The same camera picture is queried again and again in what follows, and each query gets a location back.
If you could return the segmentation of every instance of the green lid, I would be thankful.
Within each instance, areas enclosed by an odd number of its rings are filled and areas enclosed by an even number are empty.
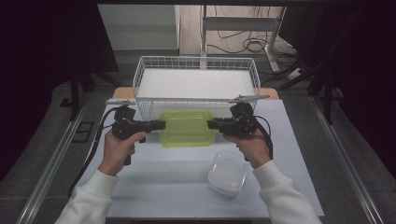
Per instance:
[[[213,130],[207,128],[212,119],[208,110],[165,111],[160,119],[166,121],[166,128],[160,131],[163,147],[207,147],[215,141]]]

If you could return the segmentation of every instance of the white wall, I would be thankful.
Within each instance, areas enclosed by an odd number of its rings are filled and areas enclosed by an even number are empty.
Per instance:
[[[113,50],[178,49],[178,6],[98,7]]]

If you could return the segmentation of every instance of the wooden edge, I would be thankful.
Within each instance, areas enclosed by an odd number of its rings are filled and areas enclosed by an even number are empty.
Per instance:
[[[267,100],[279,100],[277,91],[272,88],[261,88],[260,95],[269,94]],[[134,88],[132,87],[119,87],[116,88],[113,94],[113,99],[134,99]]]

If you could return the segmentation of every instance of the white wire basket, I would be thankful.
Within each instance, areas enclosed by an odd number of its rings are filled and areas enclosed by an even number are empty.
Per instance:
[[[229,100],[239,95],[260,95],[253,59],[145,56],[134,75],[143,120],[158,119],[163,111],[202,109],[227,118]]]

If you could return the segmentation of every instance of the wooden floor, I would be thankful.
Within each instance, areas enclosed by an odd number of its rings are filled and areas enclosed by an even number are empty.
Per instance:
[[[233,16],[233,17],[270,17],[274,18],[278,14],[280,7],[207,7],[207,16]],[[199,55],[201,52],[201,15],[203,10],[201,6],[180,6],[180,54],[181,55]],[[260,39],[270,38],[271,32],[244,32],[232,37],[236,31],[208,31],[206,33],[207,45],[214,45],[221,49],[236,52],[244,49],[243,43],[250,37],[259,37]],[[262,46],[251,45],[251,49],[258,50]],[[282,52],[293,52],[292,48],[280,37],[276,39],[275,47]],[[229,54],[223,50],[207,47],[207,54]],[[255,54],[249,50],[244,50],[240,54]]]

